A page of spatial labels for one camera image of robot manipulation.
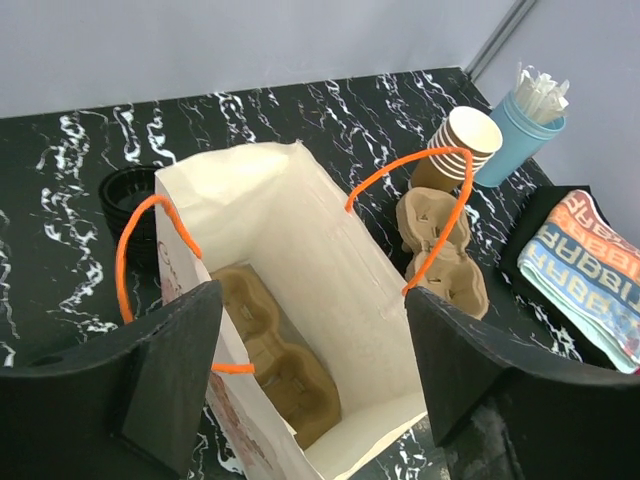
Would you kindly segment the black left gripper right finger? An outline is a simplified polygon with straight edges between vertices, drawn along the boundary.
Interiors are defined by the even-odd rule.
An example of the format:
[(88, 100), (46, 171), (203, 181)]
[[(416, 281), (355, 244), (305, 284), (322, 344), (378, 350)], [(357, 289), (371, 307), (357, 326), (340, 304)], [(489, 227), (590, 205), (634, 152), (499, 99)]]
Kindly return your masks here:
[(451, 478), (638, 478), (638, 376), (557, 356), (422, 287), (405, 308)]

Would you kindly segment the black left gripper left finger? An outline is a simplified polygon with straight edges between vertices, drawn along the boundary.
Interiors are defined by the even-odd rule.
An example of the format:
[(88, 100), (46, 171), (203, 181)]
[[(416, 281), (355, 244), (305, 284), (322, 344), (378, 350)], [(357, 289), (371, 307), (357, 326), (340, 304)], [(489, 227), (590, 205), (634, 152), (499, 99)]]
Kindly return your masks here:
[(184, 478), (221, 315), (221, 285), (206, 281), (87, 343), (2, 369), (2, 478)]

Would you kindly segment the pulp cup carrier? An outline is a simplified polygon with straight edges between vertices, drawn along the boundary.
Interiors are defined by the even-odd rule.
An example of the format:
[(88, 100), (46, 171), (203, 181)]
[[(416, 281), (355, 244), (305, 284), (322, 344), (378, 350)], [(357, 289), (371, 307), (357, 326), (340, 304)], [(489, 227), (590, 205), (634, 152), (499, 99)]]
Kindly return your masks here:
[(278, 413), (309, 448), (341, 421), (335, 382), (275, 297), (249, 265), (211, 274), (223, 304), (255, 366), (254, 378)]
[[(413, 255), (406, 280), (432, 253), (456, 203), (451, 194), (425, 187), (412, 188), (399, 200), (396, 220), (402, 250)], [(481, 269), (466, 251), (470, 240), (469, 222), (461, 213), (419, 285), (480, 320), (489, 309), (489, 298)]]

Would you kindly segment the paper bag orange handles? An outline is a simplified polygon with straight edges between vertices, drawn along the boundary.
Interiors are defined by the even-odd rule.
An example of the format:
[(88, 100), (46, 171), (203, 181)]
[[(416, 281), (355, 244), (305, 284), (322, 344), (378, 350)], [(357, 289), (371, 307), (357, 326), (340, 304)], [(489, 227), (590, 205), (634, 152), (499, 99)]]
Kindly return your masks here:
[(410, 282), (354, 213), (355, 198), (304, 145), (258, 143), (157, 170), (142, 202), (155, 211), (165, 302), (249, 265), (337, 387), (341, 421), (302, 449), (223, 307), (206, 399), (249, 479), (347, 479), (426, 416)]

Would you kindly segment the stack of black lids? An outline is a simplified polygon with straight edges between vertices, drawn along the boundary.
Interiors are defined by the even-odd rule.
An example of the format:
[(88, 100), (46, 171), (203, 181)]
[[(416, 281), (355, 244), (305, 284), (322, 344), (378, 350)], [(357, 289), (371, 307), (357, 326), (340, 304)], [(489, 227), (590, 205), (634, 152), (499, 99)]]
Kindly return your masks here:
[[(134, 165), (114, 171), (101, 182), (98, 196), (115, 243), (134, 210), (155, 192), (154, 165)], [(156, 222), (153, 208), (141, 216), (128, 243), (128, 265), (139, 271), (158, 272)]]

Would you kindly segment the blue cup holder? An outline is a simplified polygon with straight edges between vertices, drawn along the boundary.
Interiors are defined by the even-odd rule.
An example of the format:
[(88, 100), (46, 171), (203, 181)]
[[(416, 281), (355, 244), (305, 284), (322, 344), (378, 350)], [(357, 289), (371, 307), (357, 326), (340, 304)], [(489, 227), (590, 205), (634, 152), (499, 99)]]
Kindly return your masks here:
[(561, 116), (546, 124), (530, 119), (517, 104), (513, 92), (503, 97), (489, 117), (499, 127), (502, 147), (474, 175), (474, 181), (484, 187), (498, 187), (527, 159), (532, 157), (565, 127)]

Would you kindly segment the stack of paper cups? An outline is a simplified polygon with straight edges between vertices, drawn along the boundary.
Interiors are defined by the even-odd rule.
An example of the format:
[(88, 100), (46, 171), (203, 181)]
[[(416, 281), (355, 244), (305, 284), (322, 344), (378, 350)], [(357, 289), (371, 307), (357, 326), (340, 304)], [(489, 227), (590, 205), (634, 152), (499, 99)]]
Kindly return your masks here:
[(455, 107), (427, 144), (436, 153), (418, 161), (409, 187), (451, 192), (464, 182), (468, 170), (478, 173), (502, 145), (502, 133), (487, 114)]

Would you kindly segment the wrapped stirrers in holder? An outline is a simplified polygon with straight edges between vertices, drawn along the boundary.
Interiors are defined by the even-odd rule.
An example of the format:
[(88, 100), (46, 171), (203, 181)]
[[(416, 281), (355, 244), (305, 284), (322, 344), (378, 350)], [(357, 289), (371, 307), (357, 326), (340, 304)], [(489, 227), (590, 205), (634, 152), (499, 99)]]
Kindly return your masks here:
[(514, 99), (521, 111), (538, 124), (548, 124), (566, 116), (569, 88), (568, 79), (558, 82), (550, 74), (536, 70), (533, 65), (518, 64)]

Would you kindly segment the aluminium frame post right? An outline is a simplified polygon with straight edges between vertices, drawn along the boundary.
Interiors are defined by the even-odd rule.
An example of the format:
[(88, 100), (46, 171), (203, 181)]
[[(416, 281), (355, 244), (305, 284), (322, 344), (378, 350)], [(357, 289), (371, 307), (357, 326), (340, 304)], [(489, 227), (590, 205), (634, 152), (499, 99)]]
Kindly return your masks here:
[(466, 75), (472, 82), (475, 82), (486, 70), (537, 3), (537, 0), (516, 0), (513, 3), (466, 68)]

